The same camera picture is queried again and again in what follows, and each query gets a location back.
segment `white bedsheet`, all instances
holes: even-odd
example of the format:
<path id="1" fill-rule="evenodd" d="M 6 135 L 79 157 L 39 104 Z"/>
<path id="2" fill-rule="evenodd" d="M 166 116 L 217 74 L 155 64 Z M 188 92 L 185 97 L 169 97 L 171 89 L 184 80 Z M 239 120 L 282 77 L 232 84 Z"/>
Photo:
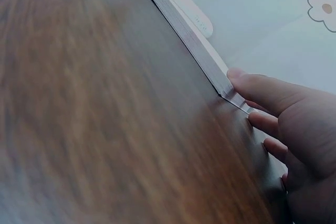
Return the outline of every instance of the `white bedsheet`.
<path id="1" fill-rule="evenodd" d="M 336 0 L 193 1 L 229 67 L 336 93 Z"/>

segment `fingernail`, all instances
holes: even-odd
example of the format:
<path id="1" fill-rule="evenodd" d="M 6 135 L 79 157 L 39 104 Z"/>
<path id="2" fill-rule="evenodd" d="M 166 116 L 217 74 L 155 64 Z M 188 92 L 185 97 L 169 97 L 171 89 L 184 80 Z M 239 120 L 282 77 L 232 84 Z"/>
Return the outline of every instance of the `fingernail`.
<path id="1" fill-rule="evenodd" d="M 226 75 L 229 79 L 238 79 L 245 74 L 246 72 L 242 71 L 239 68 L 230 68 Z"/>

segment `flower pattern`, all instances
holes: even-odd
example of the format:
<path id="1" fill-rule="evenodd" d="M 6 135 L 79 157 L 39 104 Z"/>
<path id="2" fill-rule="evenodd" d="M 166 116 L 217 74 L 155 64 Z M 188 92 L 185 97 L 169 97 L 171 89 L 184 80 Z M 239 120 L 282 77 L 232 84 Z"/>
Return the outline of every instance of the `flower pattern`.
<path id="1" fill-rule="evenodd" d="M 336 0 L 308 0 L 309 17 L 316 22 L 323 22 L 332 33 L 336 33 Z"/>

